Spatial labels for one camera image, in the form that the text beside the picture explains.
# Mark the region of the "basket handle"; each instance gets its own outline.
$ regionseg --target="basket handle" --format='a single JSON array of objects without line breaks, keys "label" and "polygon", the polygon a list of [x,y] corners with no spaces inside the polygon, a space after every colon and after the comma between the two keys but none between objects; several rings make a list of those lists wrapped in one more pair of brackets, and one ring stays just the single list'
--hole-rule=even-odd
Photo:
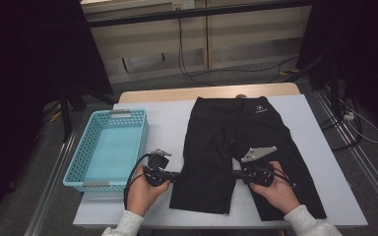
[{"label": "basket handle", "polygon": [[131,110],[130,109],[110,110],[109,114],[111,115],[112,118],[131,117]]}]

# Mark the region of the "table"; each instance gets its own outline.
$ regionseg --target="table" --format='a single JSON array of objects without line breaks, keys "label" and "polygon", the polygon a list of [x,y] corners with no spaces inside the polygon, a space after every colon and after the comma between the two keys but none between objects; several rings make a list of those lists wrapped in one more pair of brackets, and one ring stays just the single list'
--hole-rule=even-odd
[{"label": "table", "polygon": [[[163,148],[172,157],[167,170],[183,166],[184,134],[194,98],[248,97],[265,95],[290,128],[303,159],[314,179],[328,221],[338,227],[367,225],[347,181],[329,149],[303,95],[294,84],[254,85],[216,88],[180,88],[153,91],[129,91],[121,95],[114,108],[146,108],[150,131],[146,151]],[[166,120],[173,113],[175,119]],[[142,227],[147,228],[281,228],[285,221],[261,221],[247,187],[237,181],[229,215],[216,215],[168,208],[171,188],[161,195],[146,214]],[[74,224],[88,228],[115,226],[123,209],[117,193],[85,193]]]}]

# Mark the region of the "black cable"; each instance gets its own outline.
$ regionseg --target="black cable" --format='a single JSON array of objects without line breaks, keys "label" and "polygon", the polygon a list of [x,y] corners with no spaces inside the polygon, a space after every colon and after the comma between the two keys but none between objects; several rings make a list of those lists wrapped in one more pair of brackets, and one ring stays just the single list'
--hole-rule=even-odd
[{"label": "black cable", "polygon": [[179,69],[180,69],[180,72],[186,76],[187,78],[189,78],[192,82],[194,83],[198,83],[198,84],[202,84],[202,85],[206,85],[206,86],[211,86],[211,87],[215,87],[215,85],[212,85],[210,83],[205,83],[205,82],[199,82],[199,81],[195,81],[192,76],[190,76],[188,74],[188,72],[186,71],[186,66],[185,66],[185,60],[184,60],[184,56],[183,56],[183,40],[182,40],[182,34],[183,34],[183,30],[182,30],[182,20],[181,19],[178,19],[178,23],[179,23]]},{"label": "black cable", "polygon": [[271,82],[273,82],[275,79],[277,79],[279,77],[279,73],[281,72],[281,66],[284,63],[286,63],[286,62],[288,62],[288,61],[290,61],[292,59],[295,59],[295,58],[297,58],[297,56],[290,57],[289,59],[286,59],[286,60],[282,61],[281,63],[279,63],[279,65],[278,65],[278,72],[276,73],[276,75],[269,82],[267,82],[267,84],[270,84]]},{"label": "black cable", "polygon": [[[358,113],[358,108],[357,108],[357,105],[355,103],[354,98],[352,96],[350,98],[351,98],[351,102],[353,104],[353,108],[354,108],[355,112]],[[362,126],[361,126],[360,117],[358,117],[358,116],[355,117],[354,122],[355,122],[355,126],[357,128],[358,133],[362,134],[363,132],[362,132]],[[342,149],[346,149],[346,148],[351,148],[351,147],[357,145],[358,143],[360,143],[360,141],[361,141],[361,136],[358,135],[357,138],[355,138],[354,142],[352,142],[352,143],[350,143],[348,145],[342,146],[342,147],[331,148],[331,150],[332,151],[336,151],[336,150],[342,150]]]},{"label": "black cable", "polygon": [[277,177],[279,177],[279,178],[285,180],[285,181],[290,185],[290,187],[291,187],[292,189],[296,186],[295,183],[293,183],[293,182],[291,182],[291,181],[289,180],[289,178],[287,177],[287,175],[284,174],[283,171],[281,171],[281,170],[279,170],[279,169],[277,169],[277,168],[275,168],[275,167],[274,167],[274,169],[280,171],[282,175],[276,173],[275,171],[268,170],[268,169],[263,169],[263,168],[260,168],[260,167],[254,167],[253,169],[254,169],[254,170],[260,170],[260,171],[263,171],[263,172],[265,172],[265,173],[266,173],[266,172],[269,172],[269,173],[271,173],[272,175],[277,176]]},{"label": "black cable", "polygon": [[198,73],[198,74],[195,74],[195,75],[190,75],[186,71],[186,66],[185,66],[185,61],[184,61],[184,55],[183,55],[183,39],[182,39],[183,29],[182,29],[182,21],[181,21],[181,19],[178,19],[178,23],[179,23],[179,69],[180,69],[180,72],[184,76],[188,77],[192,82],[195,82],[195,83],[198,83],[198,84],[212,86],[212,87],[216,86],[216,85],[212,85],[212,84],[209,84],[209,83],[199,82],[199,81],[196,81],[196,80],[193,79],[194,77],[199,77],[199,76],[202,76],[202,75],[205,75],[205,74],[208,74],[208,73],[213,73],[213,72],[263,72],[263,71],[268,71],[268,70],[272,70],[272,69],[278,68],[278,73],[275,75],[274,78],[272,78],[270,81],[268,81],[268,84],[269,84],[269,83],[271,83],[272,81],[274,81],[275,79],[278,78],[279,73],[281,71],[281,66],[284,63],[286,63],[286,62],[288,62],[290,60],[298,58],[297,56],[290,57],[290,58],[282,61],[281,63],[279,63],[279,64],[277,64],[275,66],[272,66],[272,67],[269,67],[269,68],[264,68],[264,69],[257,69],[257,70],[220,69],[220,70],[205,71],[205,72],[201,72],[201,73]]},{"label": "black cable", "polygon": [[147,156],[149,156],[147,153],[146,154],[144,154],[143,156],[141,156],[138,160],[137,160],[137,162],[136,162],[136,164],[134,165],[134,167],[133,167],[133,170],[131,170],[131,173],[130,173],[130,176],[128,176],[128,180],[127,180],[127,184],[125,185],[125,188],[124,188],[124,208],[125,209],[127,209],[127,204],[128,204],[128,191],[130,190],[130,187],[131,187],[131,184],[134,182],[134,180],[133,181],[131,181],[131,179],[133,178],[133,175],[134,175],[134,172],[136,171],[136,169],[137,169],[137,166],[140,164],[140,162],[145,158],[145,157],[147,157]]}]

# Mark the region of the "metal rail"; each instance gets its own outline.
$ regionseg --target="metal rail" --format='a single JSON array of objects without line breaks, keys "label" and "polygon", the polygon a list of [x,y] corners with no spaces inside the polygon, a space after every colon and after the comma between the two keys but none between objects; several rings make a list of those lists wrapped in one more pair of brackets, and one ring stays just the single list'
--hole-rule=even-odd
[{"label": "metal rail", "polygon": [[157,22],[157,21],[165,21],[165,20],[173,20],[173,19],[223,15],[223,14],[231,14],[231,13],[256,12],[256,11],[274,10],[274,9],[282,9],[282,8],[310,6],[310,5],[316,4],[316,2],[319,3],[321,1],[279,0],[279,1],[271,1],[271,2],[260,2],[260,3],[251,3],[251,4],[222,6],[222,7],[198,8],[198,9],[190,9],[190,10],[182,10],[182,11],[152,13],[152,14],[137,15],[137,16],[130,16],[130,17],[88,20],[88,26],[90,28],[100,28],[100,27],[128,25],[128,24],[144,23],[144,22]]}]

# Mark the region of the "logo on pants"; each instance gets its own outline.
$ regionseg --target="logo on pants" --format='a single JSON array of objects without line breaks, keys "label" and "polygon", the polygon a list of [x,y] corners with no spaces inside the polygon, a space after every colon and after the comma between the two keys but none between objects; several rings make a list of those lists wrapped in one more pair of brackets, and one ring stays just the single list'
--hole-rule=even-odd
[{"label": "logo on pants", "polygon": [[262,105],[256,106],[256,113],[261,113],[267,111],[267,108],[263,107]]}]

